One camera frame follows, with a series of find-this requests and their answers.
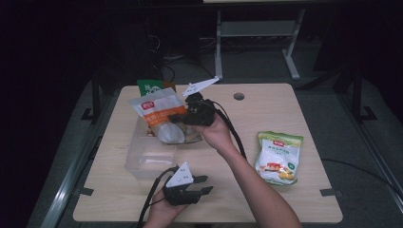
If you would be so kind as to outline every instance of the orange label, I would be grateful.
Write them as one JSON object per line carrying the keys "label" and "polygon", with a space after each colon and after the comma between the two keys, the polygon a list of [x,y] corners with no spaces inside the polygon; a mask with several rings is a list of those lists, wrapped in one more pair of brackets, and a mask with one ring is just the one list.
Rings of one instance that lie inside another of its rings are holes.
{"label": "orange label", "polygon": [[150,127],[153,127],[163,122],[169,122],[168,116],[170,115],[185,113],[186,108],[184,108],[184,106],[178,106],[146,114],[143,116],[143,119],[148,123]]}

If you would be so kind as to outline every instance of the dark background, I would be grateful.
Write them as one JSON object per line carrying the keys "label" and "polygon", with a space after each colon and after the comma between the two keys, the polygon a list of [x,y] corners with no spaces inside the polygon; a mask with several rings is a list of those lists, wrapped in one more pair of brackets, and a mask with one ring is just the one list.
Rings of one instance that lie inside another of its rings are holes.
{"label": "dark background", "polygon": [[[163,53],[148,50],[152,29],[167,47],[193,55],[198,37],[214,34],[211,11],[202,17],[185,11],[160,13],[159,25],[149,24],[146,14],[138,12],[82,11],[103,2],[0,2],[2,225],[27,225],[69,116],[95,73],[106,94],[140,78],[159,78],[153,65]],[[403,123],[402,6],[384,2],[311,6],[298,38],[323,39],[318,70],[357,66]],[[194,32],[178,36],[182,29]]]}

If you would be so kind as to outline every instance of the white desk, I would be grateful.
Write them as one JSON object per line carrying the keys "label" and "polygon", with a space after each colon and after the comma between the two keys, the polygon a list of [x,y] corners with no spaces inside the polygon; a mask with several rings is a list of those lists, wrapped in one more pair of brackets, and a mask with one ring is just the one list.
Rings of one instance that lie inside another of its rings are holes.
{"label": "white desk", "polygon": [[[184,91],[187,85],[177,85]],[[244,94],[236,101],[234,93]],[[243,142],[248,161],[254,164],[259,153],[259,131],[301,135],[298,182],[276,187],[295,209],[302,222],[339,222],[342,219],[335,196],[322,197],[319,190],[331,185],[320,161],[309,128],[293,89],[287,84],[212,85],[202,91],[205,98],[223,105]],[[91,196],[81,195],[73,217],[79,221],[136,221],[153,180],[137,180],[125,169],[137,113],[127,102],[140,96],[136,86],[125,87],[116,103],[106,133],[86,179]],[[181,147],[178,164],[188,162],[192,174],[207,175],[205,185],[212,192],[191,205],[177,222],[254,222],[252,213],[228,165],[205,142]]]}

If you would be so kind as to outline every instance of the red logo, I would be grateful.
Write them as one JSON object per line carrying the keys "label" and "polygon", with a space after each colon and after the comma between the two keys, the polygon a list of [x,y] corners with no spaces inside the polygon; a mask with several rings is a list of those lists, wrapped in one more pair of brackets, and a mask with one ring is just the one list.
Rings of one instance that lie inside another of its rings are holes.
{"label": "red logo", "polygon": [[284,146],[284,142],[280,142],[280,141],[273,141],[274,145],[278,145],[278,146]]}
{"label": "red logo", "polygon": [[142,103],[142,109],[147,110],[149,108],[155,107],[154,102],[145,102]]}

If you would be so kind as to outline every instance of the table hole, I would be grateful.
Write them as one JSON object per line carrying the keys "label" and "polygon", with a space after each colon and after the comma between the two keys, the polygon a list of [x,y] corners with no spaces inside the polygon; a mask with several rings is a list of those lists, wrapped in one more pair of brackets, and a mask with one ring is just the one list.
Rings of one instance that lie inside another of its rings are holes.
{"label": "table hole", "polygon": [[245,95],[243,95],[243,93],[235,93],[234,99],[237,101],[242,101],[243,99],[245,99]]}

